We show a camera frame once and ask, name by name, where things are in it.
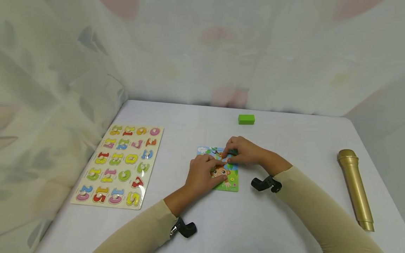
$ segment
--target number puzzle piece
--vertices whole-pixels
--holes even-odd
[[[137,171],[138,173],[147,172],[149,167],[150,167],[149,164],[144,165],[143,162],[140,162]]]

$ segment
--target hand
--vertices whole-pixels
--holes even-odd
[[[275,176],[292,167],[287,160],[278,154],[263,149],[242,136],[231,137],[229,139],[222,153],[222,158],[225,158],[232,149],[236,149],[238,155],[228,159],[227,162],[229,164],[259,164],[271,176]]]
[[[198,155],[190,161],[190,170],[184,187],[199,197],[227,179],[226,175],[211,178],[211,169],[215,166],[224,166],[226,163],[216,160],[213,156]]]
[[[216,160],[208,154],[198,155],[190,161],[190,170],[183,187],[164,198],[164,202],[176,217],[193,201],[209,192],[212,188],[227,179],[226,175],[211,178],[211,169],[224,166],[226,162]]]
[[[242,136],[231,137],[222,152],[222,158],[228,155],[232,149],[238,150],[238,155],[227,160],[229,164],[260,164],[260,160],[265,156],[266,151],[258,145],[246,140]]]

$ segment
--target microphone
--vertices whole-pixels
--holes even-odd
[[[362,229],[374,232],[373,216],[371,215],[369,202],[358,170],[358,157],[353,150],[342,149],[339,151],[337,159],[343,168],[358,224]]]

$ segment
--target person's right hand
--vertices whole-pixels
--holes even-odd
[[[287,160],[278,154],[263,149],[242,136],[231,137],[229,139],[222,152],[222,158],[225,158],[232,149],[236,149],[238,155],[229,158],[227,161],[229,164],[259,164],[271,176],[275,176],[292,167]]]
[[[265,156],[266,151],[268,152],[242,136],[233,136],[228,140],[222,152],[222,158],[225,158],[233,149],[238,151],[238,155],[228,159],[230,164],[260,164],[261,158]]]

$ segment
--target green block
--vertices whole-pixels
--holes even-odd
[[[239,125],[253,125],[254,115],[239,114]]]

